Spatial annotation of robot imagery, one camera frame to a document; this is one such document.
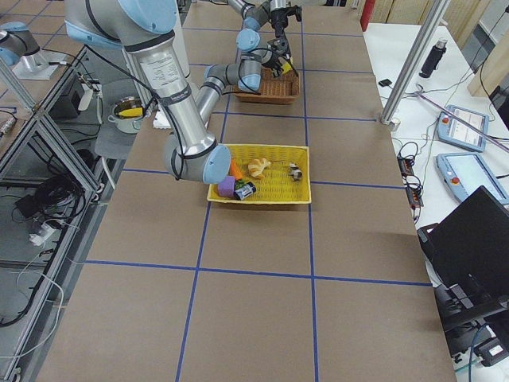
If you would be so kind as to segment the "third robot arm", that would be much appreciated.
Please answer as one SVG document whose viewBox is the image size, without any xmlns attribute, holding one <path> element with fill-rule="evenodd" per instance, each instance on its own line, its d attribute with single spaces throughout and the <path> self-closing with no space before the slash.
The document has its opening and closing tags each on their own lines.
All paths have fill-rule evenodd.
<svg viewBox="0 0 509 382">
<path fill-rule="evenodd" d="M 1 58 L 20 80 L 50 80 L 56 70 L 27 25 L 20 21 L 1 25 Z"/>
</svg>

